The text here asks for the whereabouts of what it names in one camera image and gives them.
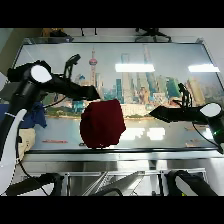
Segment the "blue cloth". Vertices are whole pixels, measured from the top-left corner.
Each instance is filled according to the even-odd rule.
[[[9,109],[9,104],[0,104],[0,121],[5,117],[5,112]],[[31,112],[27,113],[24,117],[24,121],[21,123],[22,129],[33,128],[35,124],[39,124],[45,128],[47,126],[43,104],[36,102],[33,104]]]

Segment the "red cloth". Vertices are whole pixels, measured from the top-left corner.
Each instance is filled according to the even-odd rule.
[[[81,119],[80,134],[88,148],[117,145],[126,130],[118,100],[90,103]]]

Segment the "river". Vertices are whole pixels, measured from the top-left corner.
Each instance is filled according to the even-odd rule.
[[[46,118],[46,121],[46,128],[39,125],[35,127],[36,141],[33,150],[87,149],[87,147],[79,146],[79,143],[83,142],[79,132],[80,120]],[[186,143],[198,147],[213,147],[196,131],[186,130],[184,127],[192,126],[188,122],[165,123],[160,120],[125,120],[125,125],[127,130],[121,136],[119,144],[111,146],[111,148],[183,148],[186,147]],[[211,137],[208,131],[201,130],[201,132],[205,136]],[[68,143],[43,143],[42,141],[46,139],[66,140]]]

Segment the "robotic arm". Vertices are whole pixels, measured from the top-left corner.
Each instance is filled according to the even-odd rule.
[[[71,57],[65,66],[64,75],[51,73],[50,66],[44,61],[27,63],[16,69],[9,69],[9,81],[20,82],[13,94],[9,110],[0,124],[0,194],[9,187],[18,157],[19,124],[32,108],[41,91],[64,94],[73,100],[99,99],[94,86],[79,86],[71,82],[73,64],[77,64],[79,55]]]
[[[204,106],[192,107],[192,98],[186,87],[180,83],[180,92],[182,94],[182,102],[175,101],[180,108],[167,108],[159,106],[150,112],[150,115],[165,121],[178,122],[188,121],[194,124],[209,125],[212,132],[217,150],[223,154],[224,148],[224,112],[217,103],[209,103]]]

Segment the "maroon cloth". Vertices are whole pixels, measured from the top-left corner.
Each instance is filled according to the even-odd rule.
[[[126,130],[118,100],[90,103],[81,119],[80,134],[88,148],[117,145]]]

